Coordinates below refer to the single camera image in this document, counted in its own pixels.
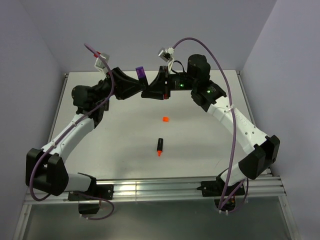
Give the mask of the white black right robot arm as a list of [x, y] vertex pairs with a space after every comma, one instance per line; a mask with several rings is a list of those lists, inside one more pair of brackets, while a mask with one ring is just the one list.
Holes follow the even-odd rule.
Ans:
[[276, 161], [280, 140], [259, 130], [232, 105], [226, 92], [210, 80], [210, 70], [204, 55], [193, 54], [188, 58], [186, 72], [169, 73], [167, 67], [160, 67], [156, 78], [141, 96], [167, 100], [171, 91], [189, 90], [192, 100], [233, 135], [233, 142], [240, 144], [247, 155], [219, 175], [216, 189], [227, 195], [235, 184], [244, 179], [256, 179]]

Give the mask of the black purple tip highlighter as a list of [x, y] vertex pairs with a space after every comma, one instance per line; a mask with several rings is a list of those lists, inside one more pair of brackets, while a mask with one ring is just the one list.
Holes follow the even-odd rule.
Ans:
[[144, 88], [148, 87], [148, 80], [146, 76], [139, 78], [139, 82]]

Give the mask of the black blue tip highlighter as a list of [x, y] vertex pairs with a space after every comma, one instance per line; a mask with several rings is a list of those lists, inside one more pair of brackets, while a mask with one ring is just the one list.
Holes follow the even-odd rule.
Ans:
[[108, 111], [110, 108], [110, 101], [108, 100], [105, 104], [104, 104], [104, 111]]

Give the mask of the purple pen cap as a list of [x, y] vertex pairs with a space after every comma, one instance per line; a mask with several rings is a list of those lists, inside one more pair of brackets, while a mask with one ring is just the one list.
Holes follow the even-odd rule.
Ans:
[[145, 70], [144, 70], [144, 68], [142, 66], [136, 67], [135, 71], [136, 71], [137, 77], [139, 79], [142, 79], [142, 78], [146, 77]]

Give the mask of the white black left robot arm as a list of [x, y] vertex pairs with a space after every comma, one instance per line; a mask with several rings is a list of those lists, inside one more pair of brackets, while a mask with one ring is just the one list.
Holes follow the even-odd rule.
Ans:
[[96, 85], [77, 85], [72, 89], [77, 111], [71, 122], [51, 142], [27, 153], [25, 181], [31, 195], [37, 189], [53, 196], [77, 191], [86, 200], [96, 197], [96, 178], [84, 173], [68, 173], [65, 162], [82, 139], [99, 125], [111, 96], [125, 100], [146, 89], [144, 68], [136, 68], [136, 73], [138, 78], [134, 79], [116, 67]]

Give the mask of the black orange tip highlighter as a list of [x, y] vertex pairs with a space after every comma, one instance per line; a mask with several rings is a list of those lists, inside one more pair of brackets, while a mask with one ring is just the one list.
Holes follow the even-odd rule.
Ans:
[[159, 138], [158, 142], [157, 142], [157, 155], [160, 157], [162, 152], [163, 152], [163, 143], [164, 143], [164, 139], [163, 138]]

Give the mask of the orange pen cap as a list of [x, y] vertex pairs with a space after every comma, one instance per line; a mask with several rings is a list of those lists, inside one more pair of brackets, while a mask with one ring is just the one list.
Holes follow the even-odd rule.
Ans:
[[169, 120], [170, 120], [170, 119], [169, 119], [167, 116], [164, 116], [164, 117], [162, 118], [162, 121], [163, 121], [163, 122], [169, 122]]

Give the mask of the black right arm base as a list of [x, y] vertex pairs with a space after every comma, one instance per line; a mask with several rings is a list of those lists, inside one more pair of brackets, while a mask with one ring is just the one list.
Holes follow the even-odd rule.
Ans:
[[[217, 177], [216, 180], [208, 180], [208, 181], [201, 181], [200, 186], [196, 189], [198, 191], [201, 191], [202, 197], [214, 197], [214, 204], [219, 209], [219, 204], [221, 200], [221, 196], [223, 193], [225, 183]], [[233, 211], [236, 208], [236, 197], [237, 196], [245, 196], [246, 190], [245, 190], [245, 184], [244, 182], [236, 182], [232, 186], [227, 186], [226, 192], [224, 195], [222, 203], [228, 198], [228, 196], [231, 196], [228, 201], [222, 205], [221, 211]]]

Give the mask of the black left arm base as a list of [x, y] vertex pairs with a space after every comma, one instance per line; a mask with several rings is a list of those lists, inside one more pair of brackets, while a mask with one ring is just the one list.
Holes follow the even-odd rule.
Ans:
[[[95, 215], [101, 209], [102, 202], [112, 200], [113, 184], [98, 184], [85, 192], [69, 192], [67, 200], [78, 202], [78, 212], [81, 215]], [[98, 203], [80, 203], [81, 201], [98, 201]]]

